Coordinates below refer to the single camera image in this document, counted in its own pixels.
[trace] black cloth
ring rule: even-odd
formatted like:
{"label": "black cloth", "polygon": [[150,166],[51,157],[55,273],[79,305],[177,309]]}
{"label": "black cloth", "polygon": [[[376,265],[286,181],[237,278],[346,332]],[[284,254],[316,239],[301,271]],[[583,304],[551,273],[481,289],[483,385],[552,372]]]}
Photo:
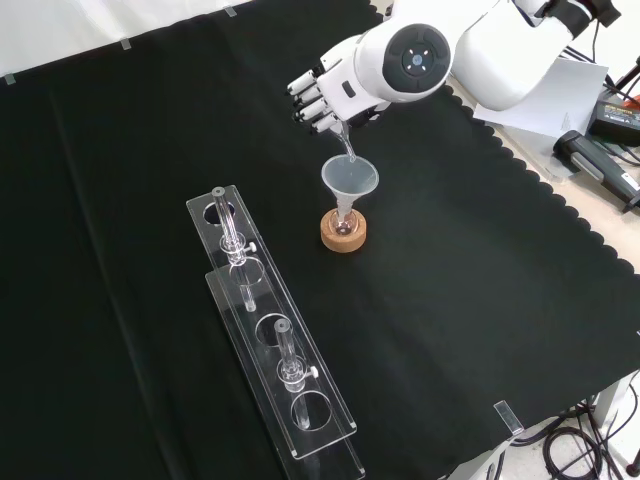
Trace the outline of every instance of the black cloth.
{"label": "black cloth", "polygon": [[[0,147],[3,401],[9,438],[51,436],[13,445],[8,464],[29,452],[55,469],[51,445],[71,464],[86,434],[96,447],[80,443],[86,461],[104,478],[114,478],[96,466],[105,458],[127,465],[118,478],[162,478],[152,473],[162,462],[165,477],[281,478],[185,208],[218,185],[243,196],[358,423],[369,478],[437,478],[509,436],[496,402],[530,426],[638,367],[631,266],[448,89],[353,133],[381,177],[357,205],[369,238],[353,255],[325,249],[319,221],[334,200],[320,168],[340,147],[294,124],[283,92],[380,18],[365,0],[236,10],[0,91],[11,112]],[[108,334],[76,340],[94,328]],[[69,377],[58,357],[79,343],[91,381]],[[30,364],[15,360],[24,356]],[[14,406],[30,392],[46,408]],[[85,396],[84,410],[61,392]],[[85,432],[107,399],[114,408]],[[63,408],[79,438],[54,439],[60,418],[47,408]],[[116,438],[113,451],[97,448]]]}

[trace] clear acrylic rack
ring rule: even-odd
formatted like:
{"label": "clear acrylic rack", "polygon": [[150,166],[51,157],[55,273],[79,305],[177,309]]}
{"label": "clear acrylic rack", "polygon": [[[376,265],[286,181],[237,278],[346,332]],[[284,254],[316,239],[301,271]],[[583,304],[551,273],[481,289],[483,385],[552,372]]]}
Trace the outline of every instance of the clear acrylic rack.
{"label": "clear acrylic rack", "polygon": [[291,480],[365,476],[356,423],[235,186],[187,202],[206,280]]}

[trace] wooden base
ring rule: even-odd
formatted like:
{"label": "wooden base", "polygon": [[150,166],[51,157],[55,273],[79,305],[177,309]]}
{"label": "wooden base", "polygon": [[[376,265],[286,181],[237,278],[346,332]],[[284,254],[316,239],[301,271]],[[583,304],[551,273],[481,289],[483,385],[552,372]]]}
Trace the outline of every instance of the wooden base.
{"label": "wooden base", "polygon": [[333,209],[322,217],[322,221],[320,222],[322,243],[324,243],[325,247],[329,250],[337,253],[355,252],[364,245],[367,239],[367,221],[360,212],[354,210],[353,213],[358,217],[358,229],[350,235],[338,235],[332,231],[329,225],[329,219],[335,211],[336,209]]}

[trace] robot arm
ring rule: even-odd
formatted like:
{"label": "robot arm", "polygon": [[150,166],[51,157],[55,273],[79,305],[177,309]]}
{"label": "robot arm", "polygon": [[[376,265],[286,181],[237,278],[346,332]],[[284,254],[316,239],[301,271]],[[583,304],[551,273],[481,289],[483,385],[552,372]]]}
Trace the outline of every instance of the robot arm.
{"label": "robot arm", "polygon": [[432,94],[452,68],[481,104],[510,108],[605,11],[579,2],[613,9],[610,1],[520,0],[547,15],[532,28],[510,0],[396,0],[381,25],[339,43],[288,86],[294,118],[315,132],[363,124],[390,103]]}

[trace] cable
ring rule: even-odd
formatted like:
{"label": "cable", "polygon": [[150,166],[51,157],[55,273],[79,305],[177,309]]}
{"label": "cable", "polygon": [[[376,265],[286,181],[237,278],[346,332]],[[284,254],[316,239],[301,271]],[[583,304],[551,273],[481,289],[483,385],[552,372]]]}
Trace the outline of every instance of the cable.
{"label": "cable", "polygon": [[[595,456],[595,464],[594,464],[594,467],[590,468],[589,472],[586,473],[585,475],[581,475],[579,477],[572,477],[569,475],[565,475],[562,472],[566,469],[560,470],[558,466],[553,462],[553,459],[551,458],[551,445],[559,437],[562,437],[565,435],[580,437],[584,440],[585,445],[588,445],[589,447],[591,447],[591,450],[587,449],[587,452],[583,455],[583,457],[586,455],[589,455],[591,451],[593,451]],[[595,480],[599,478],[600,472],[602,471],[602,452],[598,448],[598,444],[589,435],[587,435],[581,430],[578,430],[577,428],[563,427],[554,431],[544,441],[544,445],[542,447],[542,456],[544,458],[544,463],[547,466],[547,470],[549,470],[549,473],[553,475],[553,478],[556,478],[559,480]]]}
{"label": "cable", "polygon": [[[616,414],[613,416],[613,420],[611,420],[611,423],[609,424],[609,428],[607,428],[607,437],[609,438],[609,434],[611,433],[611,428],[613,427],[613,424],[616,423],[616,419],[618,418],[618,412],[616,412]],[[607,448],[609,448],[609,440],[604,441],[604,444],[607,446]],[[609,474],[609,478],[611,478],[611,464],[607,465],[607,473]]]}
{"label": "cable", "polygon": [[[610,149],[607,145],[605,145],[604,143],[600,143],[600,142],[595,142],[599,147],[601,147],[603,150],[605,150],[609,155],[613,155],[617,158],[619,158],[620,160],[622,160],[625,163],[628,163],[629,165],[633,165],[634,167],[640,167],[640,163],[636,163],[632,160],[629,160],[628,158],[620,155],[619,153],[613,151],[612,149]],[[635,158],[638,159],[638,161],[640,162],[640,158],[638,158],[631,150],[629,150],[627,153],[631,153],[631,155]]]}
{"label": "cable", "polygon": [[629,147],[627,147],[626,145],[618,145],[622,150],[624,150],[625,152],[627,152],[629,155],[631,155],[631,157],[633,159],[635,159],[636,161],[640,162],[640,157],[638,157],[635,153],[633,153],[633,150],[631,150]]}
{"label": "cable", "polygon": [[600,33],[600,20],[596,23],[596,33],[593,35],[593,44],[591,45],[593,49],[593,63],[596,63],[596,42],[598,41],[598,34]]}
{"label": "cable", "polygon": [[544,427],[538,433],[536,433],[535,435],[533,435],[533,436],[531,436],[529,438],[516,438],[511,443],[511,446],[519,448],[519,447],[528,447],[530,445],[533,445],[534,443],[537,443],[540,440],[543,440],[547,435],[549,435],[556,428],[558,428],[560,425],[562,425],[562,423],[566,419],[568,419],[568,418],[576,418],[578,415],[582,415],[583,413],[585,413],[585,412],[583,410],[581,410],[581,409],[577,409],[577,407],[574,410],[567,410],[565,412],[562,412],[560,415],[558,415],[558,418],[556,418],[553,422],[551,422],[549,425]]}
{"label": "cable", "polygon": [[[574,60],[578,60],[580,62],[593,63],[593,60],[591,60],[584,53],[579,52],[578,50],[576,50],[573,47],[567,46],[562,51],[562,53],[565,54],[565,55],[568,55],[571,58],[573,58]],[[611,78],[611,76],[609,74],[607,74],[607,76],[605,77],[605,81],[607,82],[607,85],[611,85],[612,87],[616,86],[615,82],[613,81],[613,79]]]}
{"label": "cable", "polygon": [[573,48],[571,46],[568,46],[567,48],[565,48],[565,50],[570,51],[574,55],[577,55],[578,57],[584,59],[586,62],[593,63],[593,60],[591,60],[589,57],[587,57],[584,53],[576,50],[575,48]]}
{"label": "cable", "polygon": [[[636,415],[636,412],[638,411],[638,394],[636,393],[635,388],[633,388],[633,385],[629,385],[629,388],[631,389],[631,391],[633,392],[633,399],[635,401],[635,405],[633,407],[633,411],[631,412],[631,415],[629,415],[629,418],[627,418],[627,420],[620,426],[618,427],[618,429],[613,432],[611,435],[607,435],[607,437],[604,439],[605,442],[609,441],[610,439],[612,439],[613,437],[615,437],[624,427],[626,427],[627,425],[629,425],[629,422],[631,420],[633,420],[633,417]],[[557,474],[553,475],[551,477],[550,480],[556,480],[557,477],[556,475],[562,474],[563,472],[565,472],[567,469],[569,469],[571,466],[575,465],[576,463],[578,463],[580,460],[582,460],[584,457],[586,457],[588,455],[587,453],[583,453],[582,455],[580,455],[578,458],[574,459],[571,463],[569,463],[567,466],[565,466],[562,470],[560,470]]]}
{"label": "cable", "polygon": [[[580,415],[578,415],[578,426],[580,427],[580,436],[582,437],[582,441],[584,442],[584,449],[586,452],[589,452],[589,445],[587,445],[587,441],[584,440],[584,437],[587,436],[587,434],[584,433],[584,430],[582,429],[582,420],[580,420]],[[591,461],[591,469],[596,472],[596,478],[600,479],[600,474],[596,470],[596,459],[595,458],[592,459],[591,455],[589,455],[588,458]]]}
{"label": "cable", "polygon": [[504,466],[504,457],[506,454],[506,450],[500,454],[500,460],[498,460],[498,468],[496,468],[496,476],[493,477],[493,480],[500,480],[500,475],[502,475],[502,467]]}
{"label": "cable", "polygon": [[624,98],[626,98],[627,100],[630,100],[632,103],[634,103],[635,105],[640,107],[640,102],[638,100],[636,100],[635,98],[633,98],[631,95],[623,92],[622,90],[617,89],[616,87],[612,87],[609,84],[605,83],[604,86],[607,87],[612,92],[617,93],[618,95],[622,95]]}
{"label": "cable", "polygon": [[601,452],[602,452],[602,455],[604,456],[605,461],[607,462],[609,471],[611,470],[611,468],[613,468],[613,471],[616,474],[616,477],[618,478],[618,480],[624,480],[622,478],[622,475],[620,474],[620,470],[618,470],[616,462],[613,460],[613,457],[611,456],[611,452],[609,452],[609,446],[607,441],[602,438],[602,434],[600,433],[600,429],[598,428],[598,424],[596,423],[596,419],[593,416],[593,413],[589,410],[587,414],[589,416],[589,423],[591,424],[591,430],[593,431],[596,437],[596,440],[598,441],[598,443],[602,448]]}
{"label": "cable", "polygon": [[635,79],[635,81],[629,87],[629,90],[627,90],[627,95],[631,96],[631,90],[636,88],[636,85],[638,84],[638,82],[640,82],[640,75],[638,75],[638,78]]}

